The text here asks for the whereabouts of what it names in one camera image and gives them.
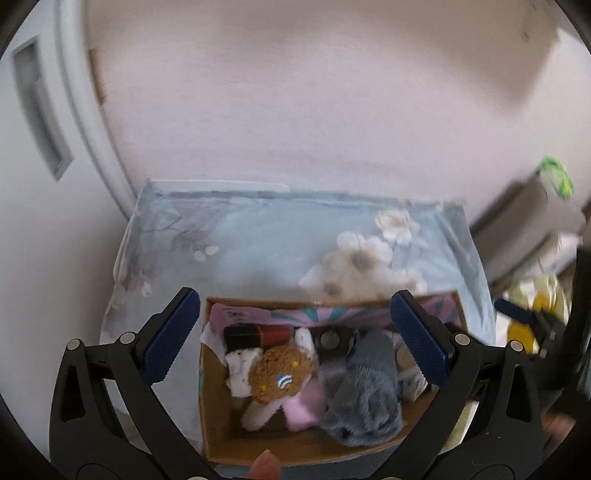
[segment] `cardboard box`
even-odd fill
[[[457,294],[454,294],[460,319],[465,325],[462,307]],[[310,303],[249,301],[237,299],[208,299],[205,322],[209,320],[211,306],[223,303],[228,306],[258,307],[268,310],[302,309]],[[376,306],[387,307],[389,302],[354,303],[349,305],[323,305],[339,307]],[[242,430],[240,420],[242,412],[248,406],[250,398],[232,398],[225,384],[228,369],[222,365],[216,355],[207,347],[201,350],[201,382],[199,406],[203,431],[203,454],[212,463],[231,465],[252,465],[264,450],[269,449],[284,466],[329,463],[356,458],[369,453],[380,452],[393,447],[406,437],[418,419],[423,415],[434,397],[432,391],[426,391],[416,402],[402,402],[402,416],[405,426],[400,434],[389,442],[370,447],[346,447],[338,444],[316,429],[292,433],[281,424],[276,415],[264,431],[246,432]]]

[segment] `fingertip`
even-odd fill
[[[280,480],[281,465],[279,459],[269,450],[264,451],[255,460],[247,478],[253,480]]]

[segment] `white flower print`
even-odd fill
[[[139,289],[143,297],[151,297],[152,296],[152,285],[148,282],[142,283],[141,288]]]
[[[117,310],[124,306],[126,300],[126,293],[127,291],[123,288],[123,285],[117,282],[115,284],[115,288],[113,289],[113,295],[111,296],[110,308]]]
[[[393,270],[392,249],[377,236],[344,232],[337,238],[339,249],[326,254],[301,278],[313,301],[388,299],[398,290],[424,293],[426,283],[414,270]]]
[[[388,242],[401,245],[408,245],[420,228],[407,210],[381,210],[375,223]]]
[[[208,257],[215,255],[220,251],[220,248],[217,245],[209,245],[204,249],[195,250],[193,253],[193,258],[198,262],[205,262]]]

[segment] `yellow object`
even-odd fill
[[[527,296],[521,291],[519,285],[509,290],[510,301],[523,308],[530,308],[535,312],[546,310],[564,321],[566,299],[562,288],[558,285],[556,276],[538,277],[534,280],[533,286],[535,296],[531,305],[529,305]],[[534,334],[527,325],[512,320],[507,328],[507,341],[510,342],[511,340],[519,340],[527,353],[533,353]]]
[[[529,326],[511,320],[507,328],[507,342],[512,340],[519,340],[527,353],[534,352],[534,333]]]

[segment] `green object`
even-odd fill
[[[573,196],[573,180],[566,173],[564,165],[555,158],[544,157],[538,168],[538,175],[550,179],[558,196],[564,199]]]

